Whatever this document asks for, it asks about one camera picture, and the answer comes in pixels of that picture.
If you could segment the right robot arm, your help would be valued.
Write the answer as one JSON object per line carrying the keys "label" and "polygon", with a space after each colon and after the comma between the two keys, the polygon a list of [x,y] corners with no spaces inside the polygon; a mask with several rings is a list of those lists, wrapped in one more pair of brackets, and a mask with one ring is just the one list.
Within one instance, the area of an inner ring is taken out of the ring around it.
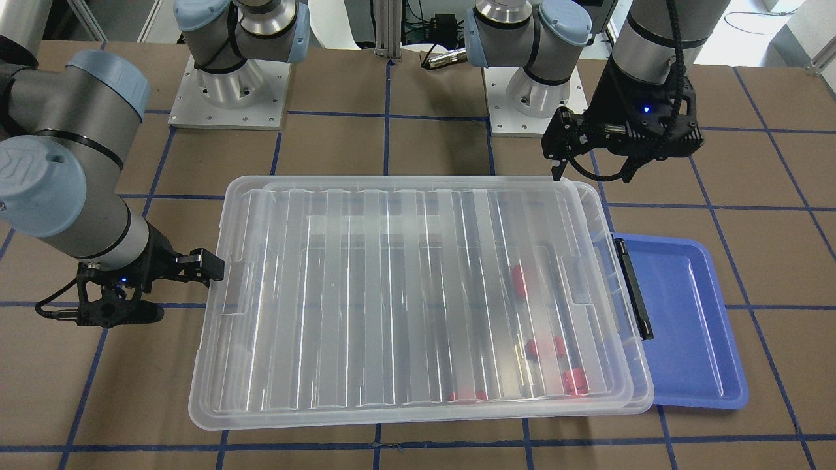
{"label": "right robot arm", "polygon": [[[50,1],[2,2],[2,220],[78,261],[74,277],[35,304],[46,319],[112,328],[161,321],[144,299],[156,280],[209,286],[226,273],[206,249],[180,253],[116,192],[144,120],[150,84],[122,56],[82,50],[59,72],[36,53]],[[235,98],[257,96],[257,59],[298,63],[310,44],[304,1],[177,1],[177,27],[200,77],[238,80]]]}

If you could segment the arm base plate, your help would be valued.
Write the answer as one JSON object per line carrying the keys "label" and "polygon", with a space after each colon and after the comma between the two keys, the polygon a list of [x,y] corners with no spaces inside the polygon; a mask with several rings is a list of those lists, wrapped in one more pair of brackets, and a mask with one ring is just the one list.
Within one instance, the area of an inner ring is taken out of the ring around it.
{"label": "arm base plate", "polygon": [[558,86],[535,82],[513,67],[484,68],[483,78],[493,136],[541,138],[559,107],[576,115],[588,108],[579,69]]}
{"label": "arm base plate", "polygon": [[209,74],[189,57],[169,125],[196,130],[280,131],[292,66],[249,59],[229,74]]}

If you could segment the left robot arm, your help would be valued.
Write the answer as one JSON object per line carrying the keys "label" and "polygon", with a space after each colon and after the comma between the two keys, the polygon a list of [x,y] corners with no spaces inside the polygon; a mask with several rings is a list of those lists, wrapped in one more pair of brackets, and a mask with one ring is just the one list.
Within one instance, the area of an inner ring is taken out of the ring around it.
{"label": "left robot arm", "polygon": [[509,97],[550,122],[541,152],[560,180],[567,167],[593,181],[631,181],[652,161],[684,158],[705,138],[688,77],[726,1],[634,1],[588,108],[561,103],[604,1],[477,1],[464,20],[469,62],[515,69]]}

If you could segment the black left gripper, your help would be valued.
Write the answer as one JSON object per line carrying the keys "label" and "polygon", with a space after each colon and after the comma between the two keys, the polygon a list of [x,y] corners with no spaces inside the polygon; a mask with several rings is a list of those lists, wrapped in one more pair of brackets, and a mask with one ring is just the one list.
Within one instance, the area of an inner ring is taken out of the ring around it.
{"label": "black left gripper", "polygon": [[689,157],[705,142],[696,115],[696,92],[673,63],[660,84],[642,82],[608,59],[588,108],[576,115],[558,108],[541,137],[543,157],[560,181],[574,158],[605,148],[627,157],[620,178],[630,183],[654,159]]}

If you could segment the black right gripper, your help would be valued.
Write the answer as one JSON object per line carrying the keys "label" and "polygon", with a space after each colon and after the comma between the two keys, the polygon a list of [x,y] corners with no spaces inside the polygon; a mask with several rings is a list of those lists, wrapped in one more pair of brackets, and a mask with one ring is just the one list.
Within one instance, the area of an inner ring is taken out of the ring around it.
{"label": "black right gripper", "polygon": [[168,239],[149,223],[146,241],[127,264],[105,270],[81,264],[76,275],[78,309],[75,324],[113,328],[118,325],[152,324],[161,321],[164,309],[144,300],[158,279],[196,282],[209,288],[224,280],[226,264],[207,249],[179,253]]}

